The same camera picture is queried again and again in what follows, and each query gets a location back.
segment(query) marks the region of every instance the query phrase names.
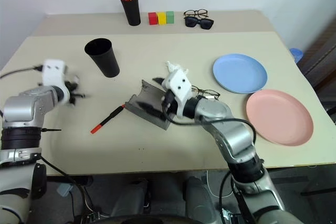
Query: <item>pen holder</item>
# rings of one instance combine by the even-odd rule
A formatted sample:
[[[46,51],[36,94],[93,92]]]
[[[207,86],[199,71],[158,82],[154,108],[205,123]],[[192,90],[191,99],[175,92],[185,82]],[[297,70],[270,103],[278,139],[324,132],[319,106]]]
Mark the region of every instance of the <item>pen holder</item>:
[[[122,6],[124,7],[124,11],[127,17],[128,24],[131,26],[137,26],[140,24],[140,11],[139,11],[139,1],[123,1],[120,0]]]

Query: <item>beige table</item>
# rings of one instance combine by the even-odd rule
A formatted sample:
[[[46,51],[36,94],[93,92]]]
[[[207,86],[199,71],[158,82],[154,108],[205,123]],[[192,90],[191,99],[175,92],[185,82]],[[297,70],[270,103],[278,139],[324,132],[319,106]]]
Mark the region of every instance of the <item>beige table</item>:
[[[62,59],[69,74],[80,77],[79,92],[88,95],[78,100],[75,107],[59,106],[47,114],[44,126],[62,131],[43,133],[41,146],[46,159],[70,174],[227,167],[215,141],[201,127],[171,125],[165,131],[124,110],[95,135],[90,130],[131,95],[138,94],[141,79],[151,82],[153,77],[165,77],[166,60],[189,68],[192,84],[217,90],[235,117],[246,118],[249,95],[226,91],[212,76],[212,65],[218,57],[238,52],[264,65],[268,73],[265,89],[296,97],[314,122],[311,140],[301,146],[280,146],[258,136],[256,148],[265,165],[284,167],[336,161],[336,127],[262,14],[214,12],[215,25],[209,31],[186,28],[178,14],[175,18],[174,25],[149,26],[142,18],[140,26],[129,27],[122,14],[57,15],[43,21],[33,36],[24,41],[4,72],[48,58]],[[116,78],[105,78],[84,52],[85,44],[97,37],[112,41],[121,70]],[[16,74],[1,81],[1,108],[8,96],[33,88],[40,81],[38,72]],[[56,172],[48,169],[48,174]]]

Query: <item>glasses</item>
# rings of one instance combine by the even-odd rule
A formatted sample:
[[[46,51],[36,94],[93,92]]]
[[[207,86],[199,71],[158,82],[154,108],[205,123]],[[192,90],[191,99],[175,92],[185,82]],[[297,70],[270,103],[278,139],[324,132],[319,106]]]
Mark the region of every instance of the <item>glasses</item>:
[[[203,89],[199,89],[196,86],[191,86],[191,91],[193,93],[193,96],[196,97],[196,98],[199,95],[201,95],[201,96],[203,96],[207,99],[214,98],[214,99],[218,100],[218,98],[221,96],[220,93],[218,93],[215,90],[211,90],[211,89],[203,90]]]
[[[196,17],[196,15],[200,18],[207,18],[208,17],[208,11],[205,9],[199,9],[199,10],[187,10],[183,13],[184,16],[192,16]]]
[[[195,27],[197,24],[201,26],[202,29],[209,30],[214,21],[212,19],[208,19],[208,11],[205,9],[200,9],[200,10],[187,10],[184,14],[184,21],[185,21],[185,26],[187,27]]]

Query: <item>plate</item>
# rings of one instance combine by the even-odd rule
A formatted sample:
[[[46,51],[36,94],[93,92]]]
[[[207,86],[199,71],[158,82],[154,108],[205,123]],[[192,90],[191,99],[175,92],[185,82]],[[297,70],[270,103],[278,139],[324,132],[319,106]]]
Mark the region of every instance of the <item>plate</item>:
[[[267,72],[262,64],[242,54],[221,56],[214,63],[213,73],[223,88],[239,94],[254,93],[267,82]]]
[[[260,90],[247,100],[246,113],[257,132],[273,143],[297,146],[313,134],[313,120],[301,102],[278,90]]]

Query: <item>black cup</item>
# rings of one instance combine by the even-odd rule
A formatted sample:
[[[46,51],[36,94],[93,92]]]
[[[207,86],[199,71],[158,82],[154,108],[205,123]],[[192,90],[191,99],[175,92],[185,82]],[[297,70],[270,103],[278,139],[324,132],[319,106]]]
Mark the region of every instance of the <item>black cup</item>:
[[[139,1],[138,0],[132,0],[132,1],[123,1],[120,0],[122,3],[122,6],[124,7],[124,11],[126,14],[126,18],[128,21],[128,24],[131,26],[137,26],[140,24],[140,11],[139,11]]]
[[[106,77],[116,77],[119,74],[120,69],[110,40],[94,39],[86,44],[84,50]]]

